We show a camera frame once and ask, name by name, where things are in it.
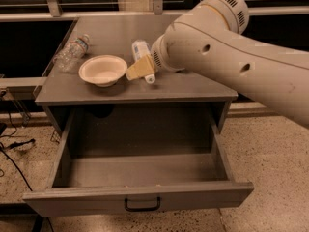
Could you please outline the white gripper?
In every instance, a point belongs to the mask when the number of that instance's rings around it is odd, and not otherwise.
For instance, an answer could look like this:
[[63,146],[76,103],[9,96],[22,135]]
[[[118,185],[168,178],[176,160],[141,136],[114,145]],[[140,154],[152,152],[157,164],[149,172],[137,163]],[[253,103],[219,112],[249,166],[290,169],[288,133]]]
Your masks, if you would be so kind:
[[128,80],[144,78],[146,81],[155,81],[155,64],[161,71],[176,73],[183,70],[183,68],[176,68],[168,63],[168,54],[163,35],[153,43],[151,53],[153,58],[150,54],[147,54],[126,70],[126,78]]

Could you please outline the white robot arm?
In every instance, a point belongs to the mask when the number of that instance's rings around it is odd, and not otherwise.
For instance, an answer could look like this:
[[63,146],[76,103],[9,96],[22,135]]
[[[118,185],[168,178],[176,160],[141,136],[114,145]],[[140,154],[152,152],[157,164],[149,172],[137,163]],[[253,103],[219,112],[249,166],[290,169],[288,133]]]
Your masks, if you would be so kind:
[[186,69],[309,128],[309,53],[244,37],[248,21],[244,0],[203,0],[167,27],[126,78]]

